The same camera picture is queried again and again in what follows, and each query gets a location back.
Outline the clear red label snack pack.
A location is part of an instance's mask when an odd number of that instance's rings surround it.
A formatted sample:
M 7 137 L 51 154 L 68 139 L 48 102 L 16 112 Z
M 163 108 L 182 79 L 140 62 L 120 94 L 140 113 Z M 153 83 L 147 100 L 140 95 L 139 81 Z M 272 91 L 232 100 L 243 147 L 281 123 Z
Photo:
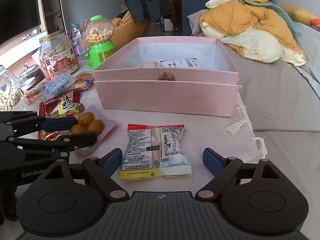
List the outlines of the clear red label snack pack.
M 32 105 L 33 103 L 35 103 L 37 100 L 41 98 L 42 87 L 47 83 L 48 81 L 43 81 L 37 84 L 34 88 L 31 88 L 30 90 L 25 91 L 24 98 L 29 105 Z

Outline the blue pink candy bag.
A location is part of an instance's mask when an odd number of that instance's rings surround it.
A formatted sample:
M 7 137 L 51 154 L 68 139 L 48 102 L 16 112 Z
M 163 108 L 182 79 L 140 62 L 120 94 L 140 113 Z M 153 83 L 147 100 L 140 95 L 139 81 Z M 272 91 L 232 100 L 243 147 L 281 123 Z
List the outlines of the blue pink candy bag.
M 66 93 L 73 85 L 75 78 L 69 74 L 62 74 L 52 78 L 41 88 L 41 98 L 46 102 L 56 96 Z

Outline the white yellow nut packet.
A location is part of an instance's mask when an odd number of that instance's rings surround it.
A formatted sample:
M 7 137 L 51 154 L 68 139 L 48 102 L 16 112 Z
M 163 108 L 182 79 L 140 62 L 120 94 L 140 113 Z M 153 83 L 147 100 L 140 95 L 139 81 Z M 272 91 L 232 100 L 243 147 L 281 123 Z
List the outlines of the white yellow nut packet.
M 184 125 L 129 124 L 122 180 L 189 176 L 191 165 L 181 148 Z

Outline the round meat cake pack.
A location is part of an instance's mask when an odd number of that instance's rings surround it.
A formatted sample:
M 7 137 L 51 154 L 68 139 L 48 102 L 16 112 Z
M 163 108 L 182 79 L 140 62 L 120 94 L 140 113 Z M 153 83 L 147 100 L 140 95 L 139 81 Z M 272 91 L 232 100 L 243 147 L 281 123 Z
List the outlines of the round meat cake pack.
M 82 72 L 75 77 L 72 89 L 79 89 L 81 91 L 90 90 L 94 87 L 94 75 L 90 72 Z

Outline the beige bread roll pack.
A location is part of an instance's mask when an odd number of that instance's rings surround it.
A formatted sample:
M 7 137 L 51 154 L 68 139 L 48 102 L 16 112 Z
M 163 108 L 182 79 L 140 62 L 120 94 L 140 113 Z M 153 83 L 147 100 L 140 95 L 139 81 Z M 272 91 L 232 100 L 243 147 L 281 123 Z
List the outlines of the beige bread roll pack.
M 157 61 L 147 61 L 140 64 L 140 68 L 156 68 L 158 65 Z

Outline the white rice cracker pack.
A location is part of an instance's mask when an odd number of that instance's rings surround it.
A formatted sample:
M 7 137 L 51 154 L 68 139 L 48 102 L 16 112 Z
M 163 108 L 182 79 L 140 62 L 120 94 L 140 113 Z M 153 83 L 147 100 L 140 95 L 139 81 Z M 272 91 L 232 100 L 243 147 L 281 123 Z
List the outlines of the white rice cracker pack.
M 163 68 L 203 68 L 203 64 L 199 63 L 196 58 L 163 60 L 159 61 L 156 66 Z

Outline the red spicy snack bag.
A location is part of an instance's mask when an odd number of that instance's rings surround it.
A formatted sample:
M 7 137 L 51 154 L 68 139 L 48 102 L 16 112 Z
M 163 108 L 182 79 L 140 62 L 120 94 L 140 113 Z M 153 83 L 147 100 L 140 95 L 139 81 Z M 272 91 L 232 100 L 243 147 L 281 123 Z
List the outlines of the red spicy snack bag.
M 75 89 L 46 102 L 41 102 L 39 115 L 45 115 L 51 119 L 66 117 L 78 118 L 85 110 L 83 104 L 80 103 L 80 98 L 81 90 Z

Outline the pack of braised eggs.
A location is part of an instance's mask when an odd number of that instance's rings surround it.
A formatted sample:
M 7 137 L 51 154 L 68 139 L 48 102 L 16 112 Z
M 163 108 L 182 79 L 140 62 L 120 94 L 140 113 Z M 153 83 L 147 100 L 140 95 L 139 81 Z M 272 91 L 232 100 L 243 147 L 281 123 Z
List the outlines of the pack of braised eggs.
M 104 114 L 95 106 L 90 106 L 78 117 L 78 123 L 71 127 L 69 130 L 71 135 L 85 134 L 80 142 L 85 147 L 78 147 L 75 150 L 76 154 L 82 157 L 89 157 L 92 155 L 103 139 L 114 129 L 117 122 L 108 119 Z

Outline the large glass peanut jar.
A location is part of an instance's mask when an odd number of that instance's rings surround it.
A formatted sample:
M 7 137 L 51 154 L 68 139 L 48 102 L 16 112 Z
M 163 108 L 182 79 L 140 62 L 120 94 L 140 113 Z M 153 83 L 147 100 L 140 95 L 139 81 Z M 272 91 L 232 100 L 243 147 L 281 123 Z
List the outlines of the large glass peanut jar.
M 21 93 L 16 78 L 3 65 L 0 67 L 0 111 L 12 111 Z

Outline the small glass jar dark contents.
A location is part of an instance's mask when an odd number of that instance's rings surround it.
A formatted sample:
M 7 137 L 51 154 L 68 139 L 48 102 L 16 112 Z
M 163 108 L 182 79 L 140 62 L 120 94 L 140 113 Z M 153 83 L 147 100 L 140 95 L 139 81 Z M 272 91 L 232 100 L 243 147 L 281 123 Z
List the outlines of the small glass jar dark contents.
M 24 70 L 18 76 L 18 85 L 21 91 L 30 90 L 43 81 L 46 77 L 43 70 L 36 64 L 31 66 L 27 62 L 23 64 Z

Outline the plastic jar red label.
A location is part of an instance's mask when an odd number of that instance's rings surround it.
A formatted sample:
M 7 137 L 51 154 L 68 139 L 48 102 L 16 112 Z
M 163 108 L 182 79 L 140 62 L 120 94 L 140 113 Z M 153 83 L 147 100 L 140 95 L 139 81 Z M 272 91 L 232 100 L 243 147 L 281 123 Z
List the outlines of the plastic jar red label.
M 73 42 L 64 30 L 55 31 L 39 40 L 40 63 L 46 79 L 62 74 L 74 74 L 79 65 Z

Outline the pink gift box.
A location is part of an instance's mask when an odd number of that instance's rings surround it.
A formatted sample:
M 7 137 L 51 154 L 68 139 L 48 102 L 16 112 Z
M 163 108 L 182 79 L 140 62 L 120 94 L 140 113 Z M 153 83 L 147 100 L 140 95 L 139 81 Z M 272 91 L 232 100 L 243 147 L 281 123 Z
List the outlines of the pink gift box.
M 196 58 L 203 68 L 140 68 L 147 61 Z M 115 52 L 94 70 L 106 109 L 231 116 L 239 73 L 215 38 L 142 37 Z

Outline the television screen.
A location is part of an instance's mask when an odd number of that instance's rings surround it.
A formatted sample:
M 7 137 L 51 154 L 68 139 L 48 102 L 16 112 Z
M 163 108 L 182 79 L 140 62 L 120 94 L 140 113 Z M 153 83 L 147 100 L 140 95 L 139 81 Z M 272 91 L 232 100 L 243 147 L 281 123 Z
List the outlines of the television screen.
M 0 0 L 1 43 L 41 24 L 37 0 Z

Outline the orange cream quilt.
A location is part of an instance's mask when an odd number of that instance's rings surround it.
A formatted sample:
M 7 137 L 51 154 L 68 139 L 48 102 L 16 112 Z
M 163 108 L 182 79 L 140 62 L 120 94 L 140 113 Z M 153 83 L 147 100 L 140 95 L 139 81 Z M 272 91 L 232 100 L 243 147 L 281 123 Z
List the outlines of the orange cream quilt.
M 214 37 L 241 57 L 272 63 L 280 60 L 301 67 L 304 51 L 295 36 L 300 29 L 289 14 L 270 0 L 209 0 L 199 19 L 206 37 Z

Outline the yellow cushion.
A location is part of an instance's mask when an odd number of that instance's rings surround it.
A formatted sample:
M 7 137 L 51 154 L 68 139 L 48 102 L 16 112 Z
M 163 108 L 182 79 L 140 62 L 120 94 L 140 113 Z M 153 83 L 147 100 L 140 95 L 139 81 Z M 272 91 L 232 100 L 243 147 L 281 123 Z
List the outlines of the yellow cushion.
M 294 21 L 319 27 L 319 17 L 307 9 L 291 4 L 282 4 L 280 7 L 284 9 Z

